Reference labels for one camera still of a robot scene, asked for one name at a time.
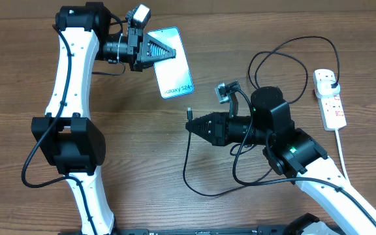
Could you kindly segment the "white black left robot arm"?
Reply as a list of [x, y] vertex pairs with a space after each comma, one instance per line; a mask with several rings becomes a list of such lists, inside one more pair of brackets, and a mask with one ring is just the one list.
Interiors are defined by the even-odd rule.
[[107, 61], [140, 72], [175, 58], [175, 49], [144, 33], [150, 17], [150, 9], [138, 5], [121, 20], [101, 2], [64, 6], [55, 16], [59, 61], [54, 90], [44, 115], [33, 118], [31, 131], [35, 150], [72, 190], [81, 234], [119, 232], [101, 176], [106, 142], [89, 112], [93, 65]]

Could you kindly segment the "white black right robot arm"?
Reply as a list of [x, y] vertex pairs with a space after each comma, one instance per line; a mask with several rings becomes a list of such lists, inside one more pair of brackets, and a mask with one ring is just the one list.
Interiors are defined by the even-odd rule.
[[185, 128], [214, 146], [261, 145], [278, 180], [235, 181], [244, 187], [290, 182], [316, 201], [346, 234], [376, 234], [376, 209], [345, 179], [327, 151], [296, 128], [290, 106], [277, 87], [262, 87], [246, 98], [248, 116], [213, 112]]

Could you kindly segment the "Samsung Galaxy smartphone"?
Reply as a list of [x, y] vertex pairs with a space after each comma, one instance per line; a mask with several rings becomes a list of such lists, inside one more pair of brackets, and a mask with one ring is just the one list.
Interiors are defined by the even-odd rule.
[[176, 57], [154, 63], [159, 91], [163, 99], [187, 95], [195, 90], [180, 31], [168, 27], [149, 31], [148, 35], [176, 50]]

